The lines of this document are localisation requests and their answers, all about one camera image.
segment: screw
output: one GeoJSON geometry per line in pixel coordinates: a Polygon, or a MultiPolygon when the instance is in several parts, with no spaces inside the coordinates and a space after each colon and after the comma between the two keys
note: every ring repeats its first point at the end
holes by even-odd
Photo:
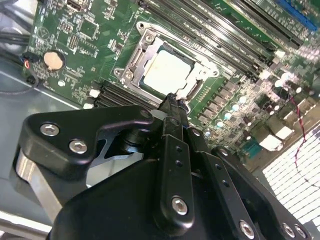
{"type": "Polygon", "coordinates": [[[154,36],[152,36],[152,35],[150,35],[150,34],[147,34],[146,36],[145,36],[145,41],[147,42],[147,43],[152,43],[152,41],[154,40],[154,36]]]}
{"type": "Polygon", "coordinates": [[[43,135],[50,136],[50,137],[56,136],[60,132],[59,128],[56,125],[53,125],[51,123],[43,124],[40,127],[40,131],[43,135]]]}
{"type": "Polygon", "coordinates": [[[170,117],[170,122],[173,123],[173,125],[175,126],[179,126],[179,122],[173,117],[170,117]]]}
{"type": "Polygon", "coordinates": [[[125,77],[126,77],[127,79],[132,79],[133,76],[134,76],[134,74],[133,74],[131,71],[126,71],[126,72],[125,72],[125,77]]]}
{"type": "Polygon", "coordinates": [[[150,116],[149,113],[146,110],[141,110],[140,114],[145,118],[149,118],[149,116],[150,116]]]}
{"type": "Polygon", "coordinates": [[[244,233],[244,235],[246,235],[246,237],[248,239],[254,239],[255,238],[255,232],[254,230],[251,228],[251,226],[244,220],[241,220],[239,222],[239,226],[241,231],[244,233]]]}
{"type": "Polygon", "coordinates": [[[179,215],[186,215],[188,212],[188,207],[185,201],[183,201],[179,197],[174,197],[172,199],[172,208],[178,213],[179,215]]]}
{"type": "Polygon", "coordinates": [[[295,230],[301,235],[301,237],[303,237],[304,239],[307,238],[306,233],[298,226],[298,225],[294,225],[295,230]]]}
{"type": "Polygon", "coordinates": [[[294,238],[296,236],[294,231],[292,230],[291,227],[288,226],[288,224],[286,224],[284,222],[284,223],[282,223],[282,226],[283,226],[284,231],[286,232],[286,234],[288,234],[291,238],[294,238]]]}
{"type": "Polygon", "coordinates": [[[224,150],[223,148],[220,148],[220,153],[222,153],[225,156],[228,156],[228,152],[224,150]]]}
{"type": "Polygon", "coordinates": [[[72,152],[76,154],[84,154],[88,150],[88,147],[85,144],[85,142],[77,139],[69,143],[69,148],[72,152]]]}
{"type": "Polygon", "coordinates": [[[192,132],[194,133],[194,135],[196,136],[200,136],[200,132],[197,129],[192,129],[192,132]]]}

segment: red wire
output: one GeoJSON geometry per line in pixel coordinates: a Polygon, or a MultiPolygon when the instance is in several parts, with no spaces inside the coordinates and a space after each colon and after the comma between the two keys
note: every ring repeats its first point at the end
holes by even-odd
{"type": "Polygon", "coordinates": [[[303,145],[307,142],[307,139],[306,139],[306,131],[305,131],[304,123],[302,122],[302,118],[301,118],[301,114],[300,114],[300,108],[299,108],[298,104],[295,102],[293,96],[290,97],[290,100],[291,100],[291,102],[296,106],[296,114],[298,115],[298,118],[299,118],[299,124],[300,124],[300,128],[301,128],[301,130],[302,130],[302,136],[303,136],[302,143],[301,143],[300,146],[297,148],[296,153],[295,153],[295,155],[294,155],[295,168],[296,168],[298,174],[300,174],[300,176],[301,176],[307,183],[311,184],[311,186],[313,186],[313,187],[316,187],[316,188],[319,188],[319,189],[320,189],[320,186],[317,186],[317,185],[315,185],[315,184],[310,183],[308,179],[306,179],[305,177],[303,177],[302,174],[300,173],[299,169],[298,169],[298,154],[299,154],[299,152],[300,152],[300,149],[301,149],[301,148],[303,147],[303,145]]]}

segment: motherboard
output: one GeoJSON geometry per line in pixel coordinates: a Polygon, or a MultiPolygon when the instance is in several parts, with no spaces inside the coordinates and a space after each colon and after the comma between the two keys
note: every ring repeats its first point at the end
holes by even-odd
{"type": "Polygon", "coordinates": [[[208,144],[278,151],[317,103],[316,0],[39,0],[28,51],[82,108],[185,101],[208,144]]]}

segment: cpu socket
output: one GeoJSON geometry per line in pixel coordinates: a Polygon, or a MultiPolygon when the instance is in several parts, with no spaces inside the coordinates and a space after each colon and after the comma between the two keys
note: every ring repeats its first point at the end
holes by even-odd
{"type": "Polygon", "coordinates": [[[188,102],[210,77],[212,69],[187,54],[188,49],[178,49],[146,25],[137,24],[141,38],[125,68],[115,68],[114,75],[124,86],[157,104],[169,93],[188,102]]]}

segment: black metal bracket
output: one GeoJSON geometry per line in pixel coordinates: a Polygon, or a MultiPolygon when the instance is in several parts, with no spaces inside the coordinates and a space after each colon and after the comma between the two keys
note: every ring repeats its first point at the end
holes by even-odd
{"type": "Polygon", "coordinates": [[[120,131],[147,128],[153,121],[138,105],[39,113],[23,122],[19,146],[33,162],[61,178],[77,180],[86,176],[96,157],[98,140],[112,142],[120,131]],[[45,124],[54,129],[43,129],[45,124]],[[71,147],[75,140],[79,144],[71,147]]]}
{"type": "Polygon", "coordinates": [[[224,231],[224,237],[227,239],[264,239],[262,234],[256,230],[222,160],[209,153],[203,133],[192,127],[187,128],[185,132],[190,155],[194,160],[192,168],[199,169],[203,178],[212,186],[216,193],[216,199],[213,202],[217,204],[218,209],[224,212],[224,216],[221,216],[221,226],[224,226],[221,229],[224,231]]]}
{"type": "Polygon", "coordinates": [[[223,147],[211,152],[222,159],[252,221],[267,239],[311,239],[302,224],[242,165],[236,155],[231,155],[223,147]]]}
{"type": "Polygon", "coordinates": [[[187,113],[174,94],[166,97],[159,110],[167,117],[158,146],[154,220],[169,236],[181,236],[195,220],[189,147],[183,140],[182,123],[187,113]]]}

